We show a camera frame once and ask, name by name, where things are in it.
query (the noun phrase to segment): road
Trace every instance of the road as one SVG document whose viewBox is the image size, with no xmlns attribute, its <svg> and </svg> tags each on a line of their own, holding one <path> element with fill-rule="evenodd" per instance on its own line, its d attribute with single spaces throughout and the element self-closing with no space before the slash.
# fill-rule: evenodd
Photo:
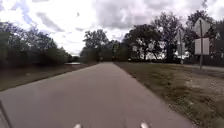
<svg viewBox="0 0 224 128">
<path fill-rule="evenodd" d="M 6 90 L 0 99 L 14 128 L 192 128 L 112 63 Z"/>
</svg>

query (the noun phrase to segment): sky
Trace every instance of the sky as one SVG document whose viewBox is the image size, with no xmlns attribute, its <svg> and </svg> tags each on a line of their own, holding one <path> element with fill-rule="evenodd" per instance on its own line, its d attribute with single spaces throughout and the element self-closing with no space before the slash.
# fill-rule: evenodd
<svg viewBox="0 0 224 128">
<path fill-rule="evenodd" d="M 223 0 L 0 0 L 0 21 L 35 26 L 79 55 L 87 30 L 104 29 L 109 39 L 121 40 L 133 25 L 150 23 L 161 12 L 172 11 L 184 21 L 202 5 L 214 19 L 224 18 Z"/>
</svg>

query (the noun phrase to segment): street sign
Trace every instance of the street sign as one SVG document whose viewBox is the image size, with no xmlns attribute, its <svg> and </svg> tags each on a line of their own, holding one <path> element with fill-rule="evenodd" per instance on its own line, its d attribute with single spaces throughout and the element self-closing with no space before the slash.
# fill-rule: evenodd
<svg viewBox="0 0 224 128">
<path fill-rule="evenodd" d="M 181 28 L 179 28 L 177 31 L 177 35 L 175 37 L 175 40 L 177 40 L 177 43 L 180 44 L 180 41 L 182 41 L 184 38 L 184 34 L 185 34 L 184 31 Z"/>
<path fill-rule="evenodd" d="M 182 43 L 182 44 L 177 44 L 177 52 L 178 52 L 178 55 L 185 55 L 185 43 Z"/>
<path fill-rule="evenodd" d="M 209 55 L 209 38 L 203 38 L 203 55 Z M 195 54 L 201 55 L 201 39 L 195 40 Z"/>
<path fill-rule="evenodd" d="M 201 27 L 202 27 L 202 36 L 204 36 L 208 30 L 211 28 L 211 25 L 203 20 L 202 18 L 198 18 L 197 22 L 195 23 L 193 27 L 193 31 L 196 32 L 196 34 L 201 37 L 201 28 L 200 28 L 200 21 L 201 21 Z"/>
</svg>

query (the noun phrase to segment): green grass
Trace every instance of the green grass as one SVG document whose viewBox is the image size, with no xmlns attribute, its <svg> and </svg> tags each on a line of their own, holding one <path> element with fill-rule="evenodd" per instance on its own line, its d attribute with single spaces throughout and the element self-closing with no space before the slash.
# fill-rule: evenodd
<svg viewBox="0 0 224 128">
<path fill-rule="evenodd" d="M 149 63 L 117 65 L 199 127 L 224 127 L 224 101 L 215 102 L 206 92 L 183 86 L 186 80 L 178 76 L 177 72 L 183 72 L 181 69 L 184 67 Z"/>
<path fill-rule="evenodd" d="M 63 65 L 58 67 L 29 67 L 4 70 L 0 72 L 0 91 L 27 84 L 37 80 L 71 72 L 93 64 Z"/>
</svg>

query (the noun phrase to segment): metal pole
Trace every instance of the metal pole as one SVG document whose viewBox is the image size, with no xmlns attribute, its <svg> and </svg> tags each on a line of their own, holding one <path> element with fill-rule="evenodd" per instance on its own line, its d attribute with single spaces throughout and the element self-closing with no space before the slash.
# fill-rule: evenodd
<svg viewBox="0 0 224 128">
<path fill-rule="evenodd" d="M 202 70 L 203 63 L 203 34 L 202 34 L 202 21 L 200 20 L 200 31 L 201 31 L 201 58 L 200 58 L 200 70 Z"/>
<path fill-rule="evenodd" d="M 179 28 L 179 36 L 180 36 L 180 56 L 181 56 L 180 57 L 180 63 L 183 64 L 182 63 L 182 41 L 181 41 L 182 39 L 181 39 L 181 31 L 180 31 L 180 28 Z"/>
</svg>

